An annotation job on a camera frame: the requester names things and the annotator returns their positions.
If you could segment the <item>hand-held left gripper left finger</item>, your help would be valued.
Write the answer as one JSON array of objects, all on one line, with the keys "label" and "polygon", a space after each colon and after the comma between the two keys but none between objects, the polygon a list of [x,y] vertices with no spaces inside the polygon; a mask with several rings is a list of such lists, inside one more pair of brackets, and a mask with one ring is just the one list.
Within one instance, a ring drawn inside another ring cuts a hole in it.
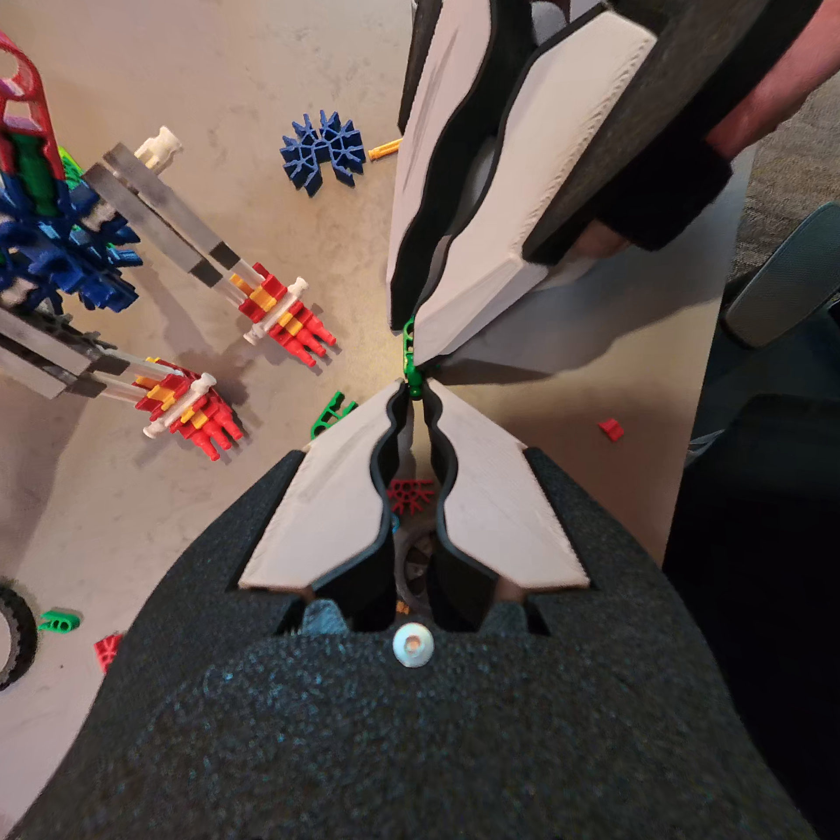
[{"label": "hand-held left gripper left finger", "polygon": [[241,589],[330,599],[357,631],[396,617],[387,489],[408,385],[396,380],[309,446],[239,578]]}]

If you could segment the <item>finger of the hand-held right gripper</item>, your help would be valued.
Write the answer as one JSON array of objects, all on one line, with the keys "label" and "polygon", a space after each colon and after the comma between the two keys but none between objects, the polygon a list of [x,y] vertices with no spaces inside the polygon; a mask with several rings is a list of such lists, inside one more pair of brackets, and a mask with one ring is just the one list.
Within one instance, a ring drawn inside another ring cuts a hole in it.
[{"label": "finger of the hand-held right gripper", "polygon": [[450,232],[467,174],[527,63],[527,3],[442,2],[418,13],[406,73],[386,268],[388,321],[400,330],[427,283],[439,240]]},{"label": "finger of the hand-held right gripper", "polygon": [[546,279],[551,268],[526,259],[525,241],[656,42],[605,10],[540,50],[478,204],[434,251],[414,316],[416,365],[455,352]]}]

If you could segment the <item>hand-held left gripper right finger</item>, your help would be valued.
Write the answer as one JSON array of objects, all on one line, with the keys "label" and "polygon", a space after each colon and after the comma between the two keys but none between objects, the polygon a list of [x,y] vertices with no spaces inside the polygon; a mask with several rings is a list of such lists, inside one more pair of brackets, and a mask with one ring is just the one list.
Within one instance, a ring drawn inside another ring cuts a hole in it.
[{"label": "hand-held left gripper right finger", "polygon": [[589,588],[525,444],[436,380],[423,385],[423,413],[440,485],[428,573],[435,617],[479,630],[500,582],[524,595]]}]

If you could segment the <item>green connector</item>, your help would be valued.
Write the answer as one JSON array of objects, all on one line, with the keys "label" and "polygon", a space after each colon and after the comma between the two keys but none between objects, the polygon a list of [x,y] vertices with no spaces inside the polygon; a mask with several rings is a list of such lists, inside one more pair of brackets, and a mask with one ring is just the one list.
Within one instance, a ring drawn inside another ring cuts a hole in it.
[{"label": "green connector", "polygon": [[345,402],[345,394],[341,391],[333,393],[310,427],[310,440],[314,441],[341,419],[351,414],[358,405],[356,401]]}]

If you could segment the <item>blue snowflake connector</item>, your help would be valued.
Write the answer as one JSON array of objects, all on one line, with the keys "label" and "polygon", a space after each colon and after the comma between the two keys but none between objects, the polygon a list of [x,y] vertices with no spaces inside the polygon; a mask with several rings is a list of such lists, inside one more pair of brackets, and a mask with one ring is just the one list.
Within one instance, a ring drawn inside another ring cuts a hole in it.
[{"label": "blue snowflake connector", "polygon": [[366,154],[353,121],[342,122],[337,112],[327,116],[323,110],[318,127],[307,113],[302,119],[292,123],[295,137],[284,136],[280,148],[283,171],[290,182],[314,196],[322,185],[321,166],[328,164],[339,182],[354,187],[354,176],[364,173]]}]

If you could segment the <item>colourful construction toy model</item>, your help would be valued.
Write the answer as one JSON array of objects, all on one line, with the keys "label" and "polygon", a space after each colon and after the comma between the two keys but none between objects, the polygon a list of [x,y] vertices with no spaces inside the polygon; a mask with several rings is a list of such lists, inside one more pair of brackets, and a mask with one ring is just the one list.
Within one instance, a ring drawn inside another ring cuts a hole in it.
[{"label": "colourful construction toy model", "polygon": [[249,264],[161,179],[182,151],[166,127],[136,152],[118,143],[80,171],[56,141],[35,64],[5,34],[1,50],[13,70],[1,80],[2,373],[48,399],[126,402],[148,414],[147,438],[180,435],[219,460],[244,434],[216,378],[80,331],[65,299],[90,311],[132,306],[138,292],[123,271],[142,265],[132,246],[147,239],[247,319],[247,343],[273,340],[312,368],[336,339],[306,307],[308,284],[286,286]]}]

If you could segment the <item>person's right hand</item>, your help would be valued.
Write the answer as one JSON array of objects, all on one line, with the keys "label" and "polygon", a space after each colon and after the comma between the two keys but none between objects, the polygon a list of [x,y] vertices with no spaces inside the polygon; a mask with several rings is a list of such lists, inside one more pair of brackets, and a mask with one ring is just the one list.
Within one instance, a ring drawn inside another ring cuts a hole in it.
[{"label": "person's right hand", "polygon": [[839,68],[839,2],[824,1],[760,82],[702,140],[659,138],[608,189],[573,256],[659,250],[722,192],[732,162],[796,114]]}]

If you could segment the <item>grey pulley wheel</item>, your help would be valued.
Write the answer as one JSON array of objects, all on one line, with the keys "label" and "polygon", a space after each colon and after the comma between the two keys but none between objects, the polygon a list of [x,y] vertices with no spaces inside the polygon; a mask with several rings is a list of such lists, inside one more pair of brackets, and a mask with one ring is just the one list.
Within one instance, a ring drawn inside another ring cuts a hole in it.
[{"label": "grey pulley wheel", "polygon": [[399,528],[395,547],[395,587],[410,613],[430,616],[427,573],[435,547],[433,529],[426,523]]}]

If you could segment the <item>black rubber tyre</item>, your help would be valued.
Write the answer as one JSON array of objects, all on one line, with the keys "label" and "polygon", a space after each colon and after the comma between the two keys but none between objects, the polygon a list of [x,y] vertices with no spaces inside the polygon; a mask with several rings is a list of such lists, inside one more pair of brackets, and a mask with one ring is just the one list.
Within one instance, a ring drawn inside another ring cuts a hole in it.
[{"label": "black rubber tyre", "polygon": [[38,632],[26,600],[1,585],[1,691],[27,674],[35,660]]}]

